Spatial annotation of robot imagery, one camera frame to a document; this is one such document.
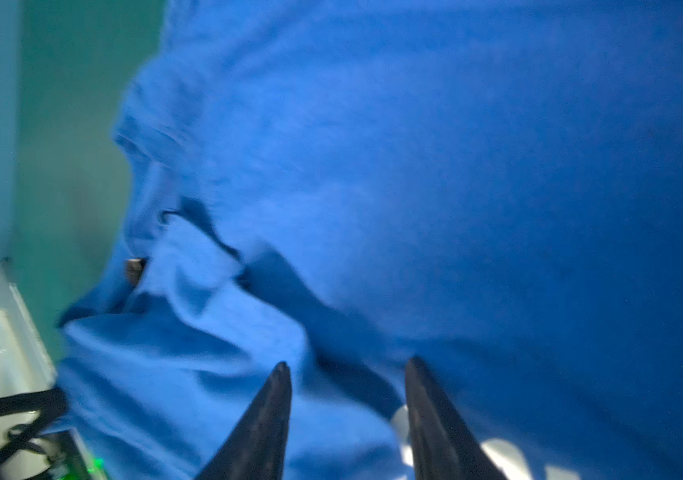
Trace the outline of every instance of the blue shirt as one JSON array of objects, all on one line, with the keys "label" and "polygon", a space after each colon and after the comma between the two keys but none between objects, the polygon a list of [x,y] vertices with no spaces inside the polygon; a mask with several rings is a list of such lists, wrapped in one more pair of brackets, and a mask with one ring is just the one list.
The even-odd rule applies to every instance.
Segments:
[{"label": "blue shirt", "polygon": [[535,478],[683,478],[683,2],[171,1],[115,131],[58,378],[114,478],[194,477],[281,360],[286,480],[412,475],[413,355]]}]

